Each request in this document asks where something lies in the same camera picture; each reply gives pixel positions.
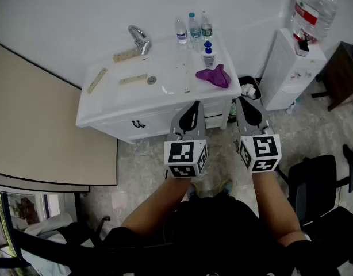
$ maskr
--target wooden desk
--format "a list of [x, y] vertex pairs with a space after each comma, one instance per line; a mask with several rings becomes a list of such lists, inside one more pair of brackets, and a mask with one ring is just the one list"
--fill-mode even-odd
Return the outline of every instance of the wooden desk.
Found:
[[320, 78], [327, 92], [312, 96], [330, 96], [332, 103], [328, 106], [329, 111], [339, 105], [353, 103], [353, 45], [341, 42], [320, 73]]
[[117, 184], [117, 140], [75, 125], [79, 97], [76, 87], [0, 46], [0, 191]]

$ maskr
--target marble floor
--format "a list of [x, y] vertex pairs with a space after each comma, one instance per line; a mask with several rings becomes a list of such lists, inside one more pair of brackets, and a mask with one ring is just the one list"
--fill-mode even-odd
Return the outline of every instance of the marble floor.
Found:
[[[319, 155], [332, 154], [336, 159], [337, 178], [348, 175], [348, 164], [342, 154], [343, 144], [353, 148], [353, 104], [327, 111], [328, 98], [313, 99], [310, 94], [323, 91], [321, 83], [314, 81], [300, 96], [300, 103], [292, 115], [285, 110], [270, 112], [275, 133], [280, 134], [284, 173], [303, 160]], [[222, 181], [234, 181], [233, 196], [245, 202], [256, 214], [258, 208], [252, 179], [235, 151], [234, 140], [237, 126], [228, 124], [226, 130], [209, 129], [206, 132], [209, 159], [203, 176], [196, 179], [201, 196], [213, 196]], [[103, 228], [105, 236], [142, 203], [164, 181], [163, 142], [166, 136], [139, 140], [130, 145], [119, 140], [118, 186], [91, 187], [91, 192], [82, 198], [84, 210], [90, 217], [89, 224], [95, 228], [107, 215], [110, 221]], [[282, 190], [287, 194], [287, 184], [278, 178]], [[348, 186], [337, 190], [335, 207], [343, 206], [353, 213], [353, 192]]]

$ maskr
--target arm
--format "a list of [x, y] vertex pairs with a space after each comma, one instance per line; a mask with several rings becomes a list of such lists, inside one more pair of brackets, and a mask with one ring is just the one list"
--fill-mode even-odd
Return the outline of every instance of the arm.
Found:
[[168, 177], [141, 205], [123, 222], [122, 227], [139, 235], [150, 235], [181, 203], [191, 178]]
[[273, 172], [252, 173], [259, 218], [276, 240], [288, 246], [306, 240], [296, 213], [281, 191]]

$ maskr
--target drain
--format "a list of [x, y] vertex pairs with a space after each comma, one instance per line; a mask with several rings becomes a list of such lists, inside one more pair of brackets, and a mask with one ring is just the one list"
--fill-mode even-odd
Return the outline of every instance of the drain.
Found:
[[149, 77], [148, 79], [147, 79], [147, 83], [149, 84], [149, 85], [152, 85], [152, 84], [154, 84], [156, 82], [156, 77], [155, 76], [151, 76], [151, 77]]

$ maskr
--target drawer handle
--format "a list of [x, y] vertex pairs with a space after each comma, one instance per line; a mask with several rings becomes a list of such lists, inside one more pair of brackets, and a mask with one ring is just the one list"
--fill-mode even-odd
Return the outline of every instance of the drawer handle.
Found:
[[137, 122], [138, 122], [138, 126], [140, 126], [142, 128], [146, 127], [145, 125], [141, 124], [140, 121], [137, 120]]
[[135, 121], [132, 121], [132, 123], [133, 123], [133, 126], [135, 126], [137, 129], [140, 128], [140, 126], [138, 126], [138, 125], [135, 123]]

